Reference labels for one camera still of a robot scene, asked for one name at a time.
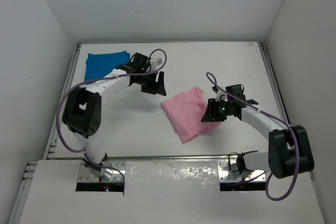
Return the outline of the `pink t shirt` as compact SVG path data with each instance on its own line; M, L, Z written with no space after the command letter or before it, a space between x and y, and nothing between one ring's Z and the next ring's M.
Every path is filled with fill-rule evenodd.
M207 108L203 90L198 86L169 98L161 103L183 144L219 127L220 122L202 122Z

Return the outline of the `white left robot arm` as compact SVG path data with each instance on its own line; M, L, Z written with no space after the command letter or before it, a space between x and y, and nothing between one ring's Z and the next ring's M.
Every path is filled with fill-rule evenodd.
M95 136L101 125L102 103L121 89L138 84L141 92L166 95L164 72L167 56L153 58L135 53L130 61L116 66L103 78L78 83L61 98L56 113L56 130L63 146L84 159L97 170L105 168L107 154ZM62 136L60 124L67 126L77 138L80 149L71 148Z

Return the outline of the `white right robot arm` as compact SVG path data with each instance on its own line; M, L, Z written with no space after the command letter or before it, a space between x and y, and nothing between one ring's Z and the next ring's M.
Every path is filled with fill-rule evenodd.
M229 116L239 118L257 130L268 141L268 152L249 151L240 153L236 169L240 174L256 169L272 172L276 178L294 175L296 163L298 173L314 169L314 159L306 129L301 126L285 126L282 122L261 113L261 107L253 99L245 105L235 99L208 99L202 122L224 122Z

